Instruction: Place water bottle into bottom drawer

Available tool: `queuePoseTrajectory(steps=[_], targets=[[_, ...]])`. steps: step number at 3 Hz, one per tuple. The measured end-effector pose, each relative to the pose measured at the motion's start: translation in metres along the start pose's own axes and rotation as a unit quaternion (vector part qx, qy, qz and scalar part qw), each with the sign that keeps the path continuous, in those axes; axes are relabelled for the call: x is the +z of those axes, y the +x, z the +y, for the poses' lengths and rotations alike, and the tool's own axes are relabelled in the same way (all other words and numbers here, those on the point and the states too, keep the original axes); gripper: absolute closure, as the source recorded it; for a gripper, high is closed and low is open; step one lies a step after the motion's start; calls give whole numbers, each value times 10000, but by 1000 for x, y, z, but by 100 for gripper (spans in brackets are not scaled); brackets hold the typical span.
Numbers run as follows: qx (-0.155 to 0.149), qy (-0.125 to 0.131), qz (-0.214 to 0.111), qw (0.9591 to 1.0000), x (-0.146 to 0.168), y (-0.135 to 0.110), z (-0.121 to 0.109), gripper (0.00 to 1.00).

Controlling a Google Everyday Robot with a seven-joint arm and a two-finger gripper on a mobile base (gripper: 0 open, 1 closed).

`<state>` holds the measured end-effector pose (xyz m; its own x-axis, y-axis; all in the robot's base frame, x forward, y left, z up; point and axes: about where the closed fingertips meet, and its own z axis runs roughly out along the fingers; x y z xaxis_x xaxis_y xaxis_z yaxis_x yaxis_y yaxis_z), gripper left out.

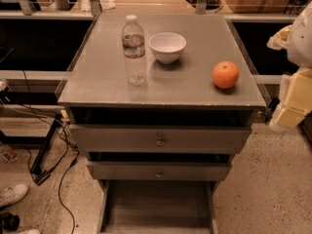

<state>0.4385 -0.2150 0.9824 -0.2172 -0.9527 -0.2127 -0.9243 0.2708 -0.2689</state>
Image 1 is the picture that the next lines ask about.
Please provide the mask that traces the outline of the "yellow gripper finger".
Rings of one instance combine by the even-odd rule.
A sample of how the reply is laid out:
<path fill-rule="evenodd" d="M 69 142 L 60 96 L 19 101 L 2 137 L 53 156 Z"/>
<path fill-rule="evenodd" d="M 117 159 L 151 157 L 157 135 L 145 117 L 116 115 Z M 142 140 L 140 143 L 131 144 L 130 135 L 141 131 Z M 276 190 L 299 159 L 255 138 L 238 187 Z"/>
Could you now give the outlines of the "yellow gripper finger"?
<path fill-rule="evenodd" d="M 273 131 L 287 131 L 299 125 L 312 111 L 312 69 L 300 67 L 293 75 L 283 74 L 279 104 L 269 122 Z"/>
<path fill-rule="evenodd" d="M 271 36 L 267 42 L 267 47 L 272 50 L 286 50 L 289 45 L 291 25 L 287 25 Z"/>

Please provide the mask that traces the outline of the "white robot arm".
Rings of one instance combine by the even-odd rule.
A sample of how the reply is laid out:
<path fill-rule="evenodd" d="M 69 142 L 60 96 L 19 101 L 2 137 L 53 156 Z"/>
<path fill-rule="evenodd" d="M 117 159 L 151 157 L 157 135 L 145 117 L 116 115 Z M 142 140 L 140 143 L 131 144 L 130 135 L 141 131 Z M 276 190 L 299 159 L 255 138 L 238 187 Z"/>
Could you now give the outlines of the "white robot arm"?
<path fill-rule="evenodd" d="M 291 25 L 283 27 L 267 42 L 272 50 L 287 51 L 289 62 L 298 66 L 280 81 L 279 104 L 269 122 L 277 132 L 295 128 L 312 112 L 312 2 Z"/>

